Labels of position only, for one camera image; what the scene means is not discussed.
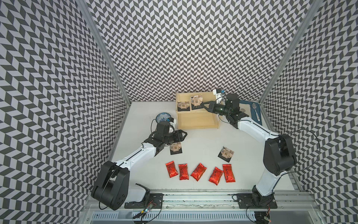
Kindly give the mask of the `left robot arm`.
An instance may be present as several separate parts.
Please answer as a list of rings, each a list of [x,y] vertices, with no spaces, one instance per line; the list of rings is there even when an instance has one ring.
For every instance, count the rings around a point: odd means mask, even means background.
[[[161,121],[140,147],[127,157],[105,162],[91,192],[91,197],[98,201],[99,209],[119,209],[123,204],[144,208],[150,203],[151,190],[141,184],[130,185],[133,168],[143,165],[154,158],[166,145],[183,142],[187,132],[175,130],[169,121]]]

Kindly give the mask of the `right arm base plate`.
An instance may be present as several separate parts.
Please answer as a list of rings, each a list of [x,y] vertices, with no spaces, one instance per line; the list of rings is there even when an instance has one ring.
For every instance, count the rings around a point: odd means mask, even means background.
[[[261,196],[258,193],[236,194],[237,202],[240,209],[258,208],[258,209],[277,209],[278,205],[274,195]]]

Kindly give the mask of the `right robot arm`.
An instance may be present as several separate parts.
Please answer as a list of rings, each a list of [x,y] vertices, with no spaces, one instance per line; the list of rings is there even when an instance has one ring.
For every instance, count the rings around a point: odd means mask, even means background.
[[[224,116],[227,123],[239,129],[264,146],[264,171],[258,183],[252,189],[252,199],[259,203],[268,204],[273,200],[274,189],[282,176],[287,175],[296,165],[296,150],[293,139],[288,134],[279,135],[255,122],[240,109],[237,94],[221,96],[214,101],[200,104],[209,113]]]

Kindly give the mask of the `black floral tea bag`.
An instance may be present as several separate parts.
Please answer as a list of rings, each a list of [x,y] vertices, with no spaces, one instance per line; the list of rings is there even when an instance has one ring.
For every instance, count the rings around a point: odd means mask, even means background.
[[[198,110],[198,109],[203,108],[201,105],[203,102],[202,94],[191,96],[190,102],[191,102],[192,110]]]
[[[226,162],[230,162],[230,160],[232,159],[233,155],[234,155],[234,151],[230,150],[229,148],[223,146],[222,149],[220,150],[218,157],[221,158],[222,160],[226,161]]]
[[[170,154],[171,155],[182,154],[182,145],[180,142],[173,143],[170,145]]]
[[[177,111],[178,112],[188,112],[188,111],[190,111],[190,102],[189,101],[177,102]]]

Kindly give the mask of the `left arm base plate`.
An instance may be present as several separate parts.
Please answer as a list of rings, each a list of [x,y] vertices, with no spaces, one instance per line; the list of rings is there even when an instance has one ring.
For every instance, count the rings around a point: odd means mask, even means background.
[[[149,193],[146,194],[141,202],[128,202],[125,203],[125,209],[144,209],[152,203],[152,209],[161,209],[164,194],[162,193]]]

